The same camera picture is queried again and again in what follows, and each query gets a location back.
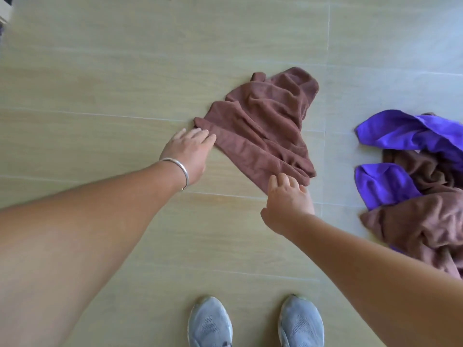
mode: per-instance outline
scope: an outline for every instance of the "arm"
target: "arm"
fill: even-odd
[[[215,142],[177,133],[161,157],[194,184]],[[57,346],[122,265],[154,215],[185,186],[182,170],[152,166],[0,211],[0,340]]]
[[[318,219],[304,186],[284,174],[270,179],[261,214],[327,274],[387,346],[461,345],[462,281]]]

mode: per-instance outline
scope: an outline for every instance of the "person's right arm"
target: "person's right arm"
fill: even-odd
[[[463,282],[333,227],[314,215],[304,186],[269,181],[264,222],[333,281],[388,346],[462,346]]]

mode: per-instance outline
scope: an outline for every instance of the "hand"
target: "hand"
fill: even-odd
[[[301,216],[315,215],[309,191],[293,177],[283,173],[272,175],[268,194],[261,217],[275,233],[285,236]]]
[[[214,134],[208,135],[209,131],[201,128],[189,132],[182,129],[167,143],[159,159],[170,157],[182,163],[187,169],[189,182],[192,185],[203,175],[205,160],[217,138]]]

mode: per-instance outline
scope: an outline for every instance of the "person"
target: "person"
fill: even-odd
[[[200,179],[215,139],[182,130],[145,169],[0,210],[2,346],[61,345],[157,212]],[[323,270],[388,347],[462,344],[461,280],[325,223],[288,175],[270,178],[261,216]],[[286,300],[278,329],[285,347],[324,343],[320,315],[301,297]],[[195,347],[232,344],[219,300],[195,305],[188,337]]]

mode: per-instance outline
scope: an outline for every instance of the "white furniture edge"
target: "white furniture edge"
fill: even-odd
[[[8,23],[11,16],[11,6],[5,1],[0,0],[0,22]]]

